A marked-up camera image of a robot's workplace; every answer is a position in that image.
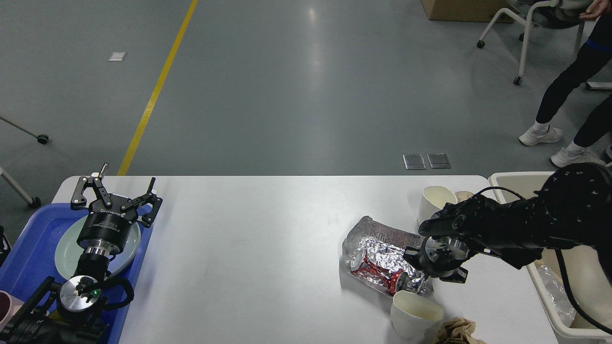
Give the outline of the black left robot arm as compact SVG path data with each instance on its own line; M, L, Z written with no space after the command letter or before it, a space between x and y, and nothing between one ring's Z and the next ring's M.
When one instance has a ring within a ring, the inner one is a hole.
M135 296L162 205L152 178L138 197L110 193L107 166L81 176L69 203L42 207L1 268L1 289L22 299L1 326L6 344L116 343Z

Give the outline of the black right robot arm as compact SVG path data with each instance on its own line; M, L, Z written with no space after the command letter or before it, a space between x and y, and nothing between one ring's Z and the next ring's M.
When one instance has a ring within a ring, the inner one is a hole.
M458 204L446 204L419 225L418 247L407 246L404 260L427 276L465 283L462 264L478 253L496 257L516 269L553 249L570 303L590 324L606 333L573 296L562 251L588 246L597 252L611 279L611 168L574 163L554 172L533 198L500 204L482 192Z

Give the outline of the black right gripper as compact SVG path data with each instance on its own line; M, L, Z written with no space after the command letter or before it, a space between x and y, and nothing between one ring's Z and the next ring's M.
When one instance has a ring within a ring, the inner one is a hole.
M452 283L465 283L468 271L461 267L470 257L461 240L442 236L424 237L415 246L406 246L404 260L429 277Z

